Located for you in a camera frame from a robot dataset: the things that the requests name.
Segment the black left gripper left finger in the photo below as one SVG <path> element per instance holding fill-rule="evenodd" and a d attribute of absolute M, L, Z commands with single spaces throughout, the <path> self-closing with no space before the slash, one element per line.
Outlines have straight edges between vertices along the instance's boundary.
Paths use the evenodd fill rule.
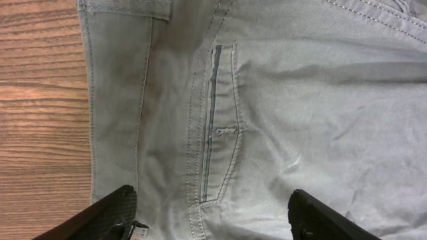
<path fill-rule="evenodd" d="M 123 185 L 35 240 L 126 240 L 135 221 L 137 193 Z"/>

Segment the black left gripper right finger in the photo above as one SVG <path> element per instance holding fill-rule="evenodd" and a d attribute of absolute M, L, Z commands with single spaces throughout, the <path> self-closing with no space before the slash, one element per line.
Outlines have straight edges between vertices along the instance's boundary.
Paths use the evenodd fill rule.
<path fill-rule="evenodd" d="M 293 240 L 380 240 L 302 189 L 288 202 Z"/>

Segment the grey shorts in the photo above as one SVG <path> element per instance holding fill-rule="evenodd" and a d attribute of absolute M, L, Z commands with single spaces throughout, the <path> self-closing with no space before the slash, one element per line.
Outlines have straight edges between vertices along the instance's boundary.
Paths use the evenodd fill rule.
<path fill-rule="evenodd" d="M 426 2 L 78 0 L 91 201 L 146 239 L 290 239 L 303 189 L 426 238 Z"/>

